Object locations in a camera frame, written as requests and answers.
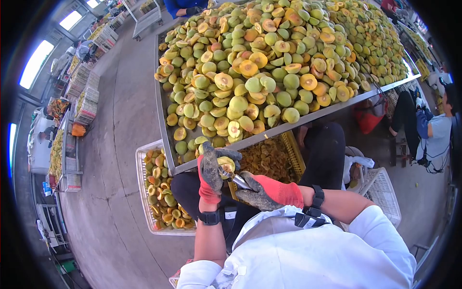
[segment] blue jacket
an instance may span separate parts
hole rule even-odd
[[[208,0],[164,0],[167,11],[172,15],[173,19],[178,16],[176,13],[180,9],[191,8],[194,6],[199,6],[202,8],[207,8]]]

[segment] white sleeve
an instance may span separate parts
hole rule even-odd
[[[381,250],[412,284],[416,261],[403,239],[378,206],[364,209],[348,228],[372,248]]]
[[[212,284],[221,266],[208,260],[191,262],[181,267],[177,289],[205,289]]]

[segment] window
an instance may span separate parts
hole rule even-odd
[[[30,88],[38,70],[42,67],[43,61],[47,59],[47,56],[51,50],[53,50],[53,47],[54,46],[46,40],[43,40],[42,43],[40,43],[24,68],[23,75],[19,81],[19,84],[22,87],[25,89]]]
[[[80,13],[78,13],[77,11],[74,11],[71,14],[69,14],[66,18],[64,18],[59,23],[59,25],[61,25],[62,27],[64,27],[64,29],[69,31],[69,29],[71,29],[72,26],[74,26],[74,24],[76,24],[77,21],[80,20],[80,18],[82,18],[82,15],[80,15]]]
[[[88,4],[88,6],[90,6],[91,8],[95,8],[96,6],[99,5],[99,3],[96,2],[96,0],[87,1],[87,4]]]
[[[10,137],[9,137],[9,151],[10,151],[10,177],[11,177],[11,167],[13,166],[13,146],[14,146],[14,138],[16,136],[16,124],[10,123]]]

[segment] worker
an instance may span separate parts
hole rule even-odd
[[[165,0],[168,13],[173,17],[191,17],[207,8],[207,0]]]
[[[454,84],[447,84],[443,97],[444,113],[434,116],[418,92],[400,93],[389,130],[392,136],[396,136],[404,125],[409,152],[420,165],[428,167],[432,160],[446,156],[450,144],[451,118],[458,110],[457,95]]]
[[[93,43],[93,40],[80,42],[76,49],[75,56],[83,62],[94,61],[93,56],[97,49],[98,46]]]
[[[79,41],[74,41],[74,43],[72,43],[72,46],[70,46],[66,50],[66,52],[58,59],[51,71],[51,74],[53,76],[58,76],[61,73],[61,71],[65,68],[66,64],[68,63],[69,59],[71,59],[74,56],[75,50],[78,47],[78,45]]]
[[[443,96],[445,92],[443,83],[452,83],[452,78],[448,73],[448,68],[446,67],[446,64],[443,62],[441,72],[439,72],[438,70],[432,71],[425,81],[427,82],[428,86],[430,86],[438,92],[439,96]]]
[[[45,140],[48,141],[49,142],[48,147],[50,148],[53,140],[55,139],[57,130],[58,128],[52,125],[52,126],[47,127],[44,131],[39,132],[38,133],[39,142],[42,143]]]
[[[398,8],[398,4],[394,0],[382,0],[380,9],[387,15],[388,18],[392,19],[393,24],[398,24],[398,18],[395,15],[395,10]]]
[[[181,268],[177,288],[412,286],[416,261],[393,224],[372,201],[340,190],[341,126],[309,128],[305,145],[310,158],[299,184],[240,172],[251,190],[236,195],[249,206],[221,194],[218,174],[218,157],[231,158],[239,170],[242,155],[202,144],[198,173],[178,174],[171,183],[197,221],[194,262]],[[349,224],[349,233],[333,219]]]
[[[47,119],[53,119],[56,126],[59,126],[64,113],[70,108],[71,103],[67,100],[61,98],[53,99],[47,106]]]

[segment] stack of crates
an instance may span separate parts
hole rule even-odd
[[[98,45],[102,51],[108,52],[109,49],[114,47],[118,38],[119,36],[111,29],[110,25],[106,25],[101,29],[95,39],[93,39],[93,42]]]
[[[87,87],[84,93],[82,107],[79,112],[77,112],[76,107],[74,121],[82,125],[89,125],[96,117],[99,91],[92,87]]]
[[[94,72],[90,72],[90,75],[88,75],[86,87],[90,87],[93,90],[98,91],[98,85],[99,85],[99,75],[97,75]]]
[[[82,91],[85,89],[88,77],[90,76],[90,69],[86,65],[79,65],[77,71],[72,76],[69,86],[65,94],[65,98],[70,102],[75,103]]]

